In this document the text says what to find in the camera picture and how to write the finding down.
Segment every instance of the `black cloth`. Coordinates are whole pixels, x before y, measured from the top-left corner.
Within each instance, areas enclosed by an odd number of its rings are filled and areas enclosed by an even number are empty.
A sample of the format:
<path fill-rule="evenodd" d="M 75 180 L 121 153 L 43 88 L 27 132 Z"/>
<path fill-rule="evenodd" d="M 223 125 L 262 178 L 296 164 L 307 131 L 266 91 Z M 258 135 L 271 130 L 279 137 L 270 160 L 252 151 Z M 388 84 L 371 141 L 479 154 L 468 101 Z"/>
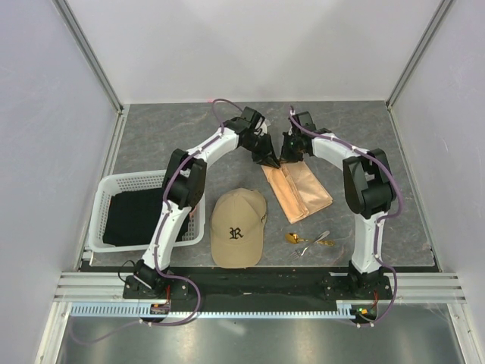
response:
<path fill-rule="evenodd" d="M 111 197 L 103 242 L 114 246 L 150 244 L 160 218 L 162 196 L 162 188 L 153 188 Z M 187 232 L 188 226 L 187 216 L 177 241 Z"/>

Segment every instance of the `fork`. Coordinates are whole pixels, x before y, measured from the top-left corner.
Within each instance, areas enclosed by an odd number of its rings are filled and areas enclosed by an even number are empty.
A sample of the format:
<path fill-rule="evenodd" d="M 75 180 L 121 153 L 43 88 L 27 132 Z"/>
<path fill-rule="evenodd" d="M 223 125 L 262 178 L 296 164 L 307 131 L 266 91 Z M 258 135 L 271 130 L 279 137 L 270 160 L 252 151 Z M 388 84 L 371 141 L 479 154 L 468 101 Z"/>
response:
<path fill-rule="evenodd" d="M 311 241 L 310 243 L 306 244 L 305 246 L 301 247 L 301 248 L 297 248 L 295 249 L 295 251 L 293 253 L 291 253 L 289 255 L 289 257 L 291 259 L 297 259 L 299 258 L 300 256 L 304 256 L 306 251 L 308 250 L 308 248 L 310 246 L 312 246 L 313 244 L 317 243 L 319 240 L 323 240 L 325 237 L 328 237 L 328 235 L 330 234 L 330 232 L 327 230 L 323 233 L 321 233 L 320 235 L 318 235 L 316 238 L 313 239 L 313 241 Z"/>

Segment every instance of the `white wall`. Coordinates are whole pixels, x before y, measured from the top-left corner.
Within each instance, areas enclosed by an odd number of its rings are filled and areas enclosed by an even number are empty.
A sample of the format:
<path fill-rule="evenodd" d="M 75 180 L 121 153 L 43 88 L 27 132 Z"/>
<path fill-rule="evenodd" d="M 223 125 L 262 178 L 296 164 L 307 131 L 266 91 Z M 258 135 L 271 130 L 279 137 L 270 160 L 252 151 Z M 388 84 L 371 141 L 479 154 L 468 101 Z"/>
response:
<path fill-rule="evenodd" d="M 439 0 L 69 0 L 125 103 L 386 99 Z"/>
<path fill-rule="evenodd" d="M 0 2 L 0 34 L 0 362 L 22 364 L 74 263 L 115 113 L 50 0 Z"/>
<path fill-rule="evenodd" d="M 435 237 L 485 339 L 485 3 L 455 2 L 395 107 Z"/>

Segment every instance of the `peach cloth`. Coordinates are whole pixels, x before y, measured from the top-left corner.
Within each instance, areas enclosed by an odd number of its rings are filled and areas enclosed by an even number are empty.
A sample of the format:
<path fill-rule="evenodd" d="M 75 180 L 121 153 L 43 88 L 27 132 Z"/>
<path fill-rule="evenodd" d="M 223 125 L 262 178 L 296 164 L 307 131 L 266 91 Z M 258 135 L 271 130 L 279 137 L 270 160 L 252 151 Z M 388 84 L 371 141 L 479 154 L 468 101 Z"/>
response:
<path fill-rule="evenodd" d="M 290 224 L 329 206 L 333 199 L 304 162 L 263 167 L 268 183 Z"/>

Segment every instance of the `laundry basket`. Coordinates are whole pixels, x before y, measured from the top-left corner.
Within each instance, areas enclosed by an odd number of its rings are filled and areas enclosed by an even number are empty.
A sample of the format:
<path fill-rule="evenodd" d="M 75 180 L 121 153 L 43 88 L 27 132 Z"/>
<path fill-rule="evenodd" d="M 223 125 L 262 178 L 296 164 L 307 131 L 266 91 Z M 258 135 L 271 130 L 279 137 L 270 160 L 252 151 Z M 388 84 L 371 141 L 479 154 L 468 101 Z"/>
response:
<path fill-rule="evenodd" d="M 88 244 L 93 252 L 125 252 L 128 250 L 144 250 L 148 245 L 113 246 L 103 243 L 106 221 L 111 197 L 124 191 L 140 191 L 159 188 L 163 184 L 165 170 L 148 171 L 125 174 L 113 174 L 99 182 L 98 191 L 94 199 L 94 206 L 89 224 Z M 189 221 L 189 230 L 177 241 L 175 246 L 197 244 L 204 236 L 205 224 L 205 196 L 202 196 L 199 205 Z"/>

